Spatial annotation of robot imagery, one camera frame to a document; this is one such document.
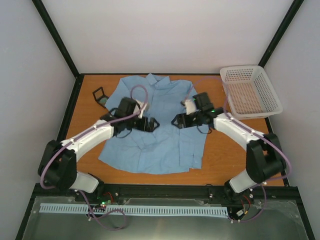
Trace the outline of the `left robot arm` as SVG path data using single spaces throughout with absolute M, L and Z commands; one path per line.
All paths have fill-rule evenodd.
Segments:
M 80 172 L 77 162 L 100 143 L 116 137 L 124 130 L 152 133 L 160 124 L 143 115 L 149 105 L 146 102 L 124 97 L 118 107 L 101 116 L 92 126 L 62 141 L 51 140 L 45 147 L 39 168 L 43 189 L 86 192 L 92 201 L 103 198 L 104 184 L 98 177 Z

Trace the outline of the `small green circuit board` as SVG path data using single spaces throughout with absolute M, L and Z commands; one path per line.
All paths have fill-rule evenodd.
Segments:
M 101 204 L 100 204 L 100 206 L 101 206 L 102 208 L 105 208 L 106 206 L 111 205 L 112 203 L 113 203 L 113 201 L 112 201 L 111 199 L 108 199 L 108 200 L 106 200 L 106 201 L 102 201 Z

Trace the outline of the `black front rail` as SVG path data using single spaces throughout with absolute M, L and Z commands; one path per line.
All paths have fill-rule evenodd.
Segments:
M 296 203 L 302 203 L 302 199 L 297 187 L 289 186 L 266 186 L 264 187 L 267 200 L 293 200 Z M 240 193 L 233 198 L 227 197 L 224 187 L 213 185 L 139 185 L 139 184 L 105 184 L 103 189 L 98 193 L 85 193 L 90 203 L 102 203 L 111 200 L 113 203 L 122 204 L 128 199 L 186 199 L 200 200 L 210 204 L 231 205 L 240 204 L 240 200 L 246 202 L 246 196 L 253 195 L 253 200 L 263 200 L 264 193 L 261 187 L 256 187 L 252 192 L 247 191 Z M 74 190 L 59 191 L 57 189 L 45 190 L 36 183 L 32 195 L 35 197 L 75 197 L 76 201 L 83 201 L 84 198 L 80 193 Z

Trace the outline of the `white plastic basket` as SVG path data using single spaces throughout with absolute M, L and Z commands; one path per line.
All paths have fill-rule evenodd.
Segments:
M 261 66 L 223 67 L 220 76 L 236 119 L 268 118 L 283 112 L 281 101 Z

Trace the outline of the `light blue shirt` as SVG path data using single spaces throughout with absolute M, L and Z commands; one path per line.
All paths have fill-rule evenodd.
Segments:
M 155 118 L 159 127 L 153 132 L 124 130 L 105 142 L 98 159 L 130 173 L 163 175 L 201 169 L 208 127 L 178 129 L 171 124 L 184 112 L 181 101 L 196 93 L 192 82 L 184 79 L 171 80 L 151 73 L 121 78 L 106 108 L 117 107 L 123 97 L 148 99 L 150 107 L 144 115 Z

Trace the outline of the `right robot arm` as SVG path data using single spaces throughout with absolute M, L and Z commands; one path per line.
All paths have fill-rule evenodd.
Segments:
M 185 112 L 171 121 L 179 129 L 208 126 L 239 144 L 246 152 L 245 169 L 224 184 L 225 195 L 233 200 L 249 189 L 263 184 L 289 167 L 274 133 L 264 134 L 236 120 L 223 107 L 215 108 L 206 92 L 181 103 Z

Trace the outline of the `round floral brooch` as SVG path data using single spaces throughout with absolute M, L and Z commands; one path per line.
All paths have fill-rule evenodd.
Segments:
M 106 98 L 102 98 L 99 102 L 100 102 L 101 104 L 105 105 L 106 102 L 107 102 L 107 99 L 106 99 Z

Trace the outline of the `black display case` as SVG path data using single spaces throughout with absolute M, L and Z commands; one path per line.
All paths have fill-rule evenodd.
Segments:
M 102 86 L 98 87 L 96 90 L 94 90 L 92 92 L 92 95 L 94 97 L 94 101 L 99 104 L 102 108 L 106 108 L 106 103 L 105 104 L 101 104 L 100 100 L 102 98 L 106 98 L 107 100 L 109 99 L 109 97 L 105 94 L 104 89 Z

